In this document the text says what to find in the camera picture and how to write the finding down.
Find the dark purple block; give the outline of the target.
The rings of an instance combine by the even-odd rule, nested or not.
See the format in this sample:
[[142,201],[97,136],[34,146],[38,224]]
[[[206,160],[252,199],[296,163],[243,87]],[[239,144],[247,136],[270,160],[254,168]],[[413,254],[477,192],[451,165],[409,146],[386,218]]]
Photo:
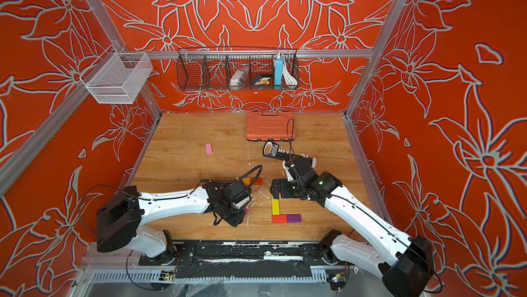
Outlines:
[[286,220],[287,223],[302,223],[301,214],[288,214]]

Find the lime yellow long block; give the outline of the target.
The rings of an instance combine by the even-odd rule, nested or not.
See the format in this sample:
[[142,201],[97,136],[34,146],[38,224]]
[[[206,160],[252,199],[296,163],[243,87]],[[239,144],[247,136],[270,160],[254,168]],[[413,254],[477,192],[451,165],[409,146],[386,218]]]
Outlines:
[[280,207],[279,207],[279,201],[277,199],[272,199],[272,215],[273,216],[279,216],[280,215]]

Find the long red block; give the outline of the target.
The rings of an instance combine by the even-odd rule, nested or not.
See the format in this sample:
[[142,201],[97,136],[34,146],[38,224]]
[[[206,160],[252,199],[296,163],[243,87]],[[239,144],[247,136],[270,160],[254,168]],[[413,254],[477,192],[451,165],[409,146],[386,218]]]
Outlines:
[[275,224],[287,223],[288,222],[288,216],[287,215],[273,215],[272,216],[272,222],[275,223]]

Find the light pink block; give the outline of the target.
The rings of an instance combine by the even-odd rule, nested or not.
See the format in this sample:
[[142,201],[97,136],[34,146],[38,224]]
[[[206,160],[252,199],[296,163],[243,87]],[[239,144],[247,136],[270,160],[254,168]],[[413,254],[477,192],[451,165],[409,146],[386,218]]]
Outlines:
[[212,155],[212,154],[214,153],[214,151],[213,151],[213,147],[212,147],[212,144],[211,144],[211,143],[207,143],[207,144],[205,145],[205,150],[206,150],[206,153],[207,153],[208,155]]

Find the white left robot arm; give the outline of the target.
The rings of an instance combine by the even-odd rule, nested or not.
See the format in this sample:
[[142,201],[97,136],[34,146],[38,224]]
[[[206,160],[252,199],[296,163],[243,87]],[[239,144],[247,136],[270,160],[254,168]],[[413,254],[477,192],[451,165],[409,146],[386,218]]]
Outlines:
[[170,232],[155,231],[149,223],[167,217],[212,213],[216,223],[225,221],[236,227],[246,215],[244,208],[252,201],[251,194],[251,188],[241,181],[207,181],[190,190],[160,194],[125,187],[97,210],[97,251],[110,253],[127,248],[151,259],[173,258],[175,247]]

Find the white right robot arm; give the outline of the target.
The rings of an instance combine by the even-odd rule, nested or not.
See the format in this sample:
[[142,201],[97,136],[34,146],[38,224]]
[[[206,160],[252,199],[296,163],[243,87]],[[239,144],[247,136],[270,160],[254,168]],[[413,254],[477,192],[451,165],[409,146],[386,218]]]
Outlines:
[[352,240],[331,230],[319,242],[328,263],[358,266],[382,280],[393,296],[421,296],[435,273],[431,243],[421,235],[412,238],[360,202],[335,176],[315,176],[304,186],[296,180],[274,179],[270,193],[282,198],[306,198],[336,214],[366,241]]

